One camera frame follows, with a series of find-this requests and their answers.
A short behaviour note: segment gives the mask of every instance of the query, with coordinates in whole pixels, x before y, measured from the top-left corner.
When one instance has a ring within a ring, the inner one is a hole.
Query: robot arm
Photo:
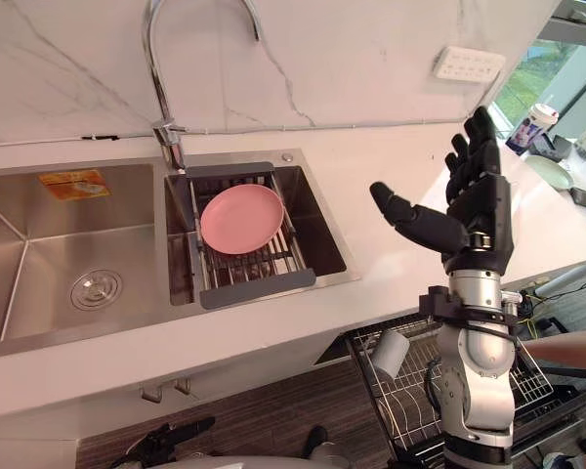
[[[441,321],[440,408],[446,468],[510,468],[514,399],[511,335],[521,296],[501,291],[512,242],[510,185],[500,174],[494,125],[479,107],[445,163],[447,213],[415,205],[374,183],[387,221],[441,254],[448,287],[431,286],[420,312]]]

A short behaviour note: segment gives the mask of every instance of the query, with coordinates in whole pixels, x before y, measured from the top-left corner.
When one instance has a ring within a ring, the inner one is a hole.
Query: power socket
[[[434,75],[444,80],[489,83],[495,79],[505,62],[506,58],[500,54],[447,46],[440,53]]]

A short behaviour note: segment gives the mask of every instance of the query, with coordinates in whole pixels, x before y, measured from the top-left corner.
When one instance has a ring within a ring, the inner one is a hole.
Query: wooden floor
[[[581,285],[586,278],[565,291]],[[586,329],[586,290],[543,304],[537,318],[556,316],[568,329]],[[546,335],[555,333],[552,329]],[[573,380],[578,387],[586,382]],[[386,467],[389,453],[371,404],[351,362],[342,362],[311,373],[280,381],[211,404],[202,405],[139,425],[127,427],[81,442],[77,469],[103,469],[146,432],[164,422],[182,424],[213,415],[211,430],[177,447],[178,456],[196,451],[220,454],[300,454],[309,430],[315,424],[328,429],[331,440],[343,444],[351,453],[357,469]],[[586,408],[578,412],[584,422],[549,440],[540,448],[546,453],[579,453],[576,440],[586,437]],[[528,452],[536,462],[536,448]],[[515,469],[533,468],[525,456],[514,461]]]
[[[123,428],[80,444],[77,469],[103,469],[143,434],[162,423],[188,423],[213,415],[215,425],[177,446],[177,455],[299,456],[308,432],[323,425],[347,448],[356,467],[383,468],[389,458],[380,426],[351,362],[295,376],[211,404]]]

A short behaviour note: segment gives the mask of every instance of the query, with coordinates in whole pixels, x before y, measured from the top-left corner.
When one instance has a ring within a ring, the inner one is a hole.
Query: metal wire rack
[[[191,181],[190,189],[196,202],[193,207],[196,220],[199,220],[208,202],[218,193],[241,184],[266,186],[282,198],[273,173],[242,178],[226,177]],[[199,230],[197,230],[197,235],[199,236],[199,260],[205,290],[297,272],[306,268],[296,239],[295,229],[286,209],[282,225],[275,236],[265,246],[246,254],[222,254],[201,239]]]
[[[388,322],[385,327],[366,327],[351,335],[355,353],[364,371],[370,394],[378,407],[391,441],[413,452],[428,464],[441,467],[442,438],[440,416],[429,404],[425,391],[428,364],[439,356],[436,333],[440,326],[418,314]],[[410,340],[410,348],[395,380],[383,380],[371,365],[371,353],[380,334],[393,329]],[[439,391],[440,366],[430,368],[431,383]],[[511,369],[511,387],[516,410],[553,393],[538,365],[521,347]]]

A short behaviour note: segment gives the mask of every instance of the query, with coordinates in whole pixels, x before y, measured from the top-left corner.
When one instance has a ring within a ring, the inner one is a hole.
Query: pink plate
[[[282,225],[284,206],[277,193],[242,184],[213,198],[202,213],[202,236],[213,249],[245,254],[264,246]]]

